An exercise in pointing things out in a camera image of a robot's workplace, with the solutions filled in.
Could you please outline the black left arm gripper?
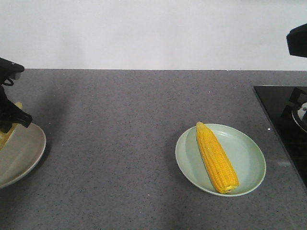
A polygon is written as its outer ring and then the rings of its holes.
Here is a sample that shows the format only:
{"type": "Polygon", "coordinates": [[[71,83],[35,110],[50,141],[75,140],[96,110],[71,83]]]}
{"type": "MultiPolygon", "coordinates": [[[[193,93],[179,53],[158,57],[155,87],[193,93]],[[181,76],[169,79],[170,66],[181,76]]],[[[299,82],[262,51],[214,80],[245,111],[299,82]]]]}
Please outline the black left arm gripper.
{"type": "Polygon", "coordinates": [[[18,79],[18,75],[24,72],[24,66],[0,58],[0,130],[7,133],[13,123],[29,127],[32,122],[32,116],[24,112],[13,102],[11,102],[3,86],[13,86],[13,80],[18,79]]]}

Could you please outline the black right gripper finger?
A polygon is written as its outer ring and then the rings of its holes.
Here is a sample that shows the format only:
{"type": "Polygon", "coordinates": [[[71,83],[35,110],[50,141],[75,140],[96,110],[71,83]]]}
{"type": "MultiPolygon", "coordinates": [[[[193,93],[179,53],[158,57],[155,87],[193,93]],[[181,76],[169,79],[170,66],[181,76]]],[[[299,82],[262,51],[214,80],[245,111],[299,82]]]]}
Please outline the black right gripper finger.
{"type": "Polygon", "coordinates": [[[307,57],[307,24],[292,29],[286,40],[291,56],[307,57]]]}

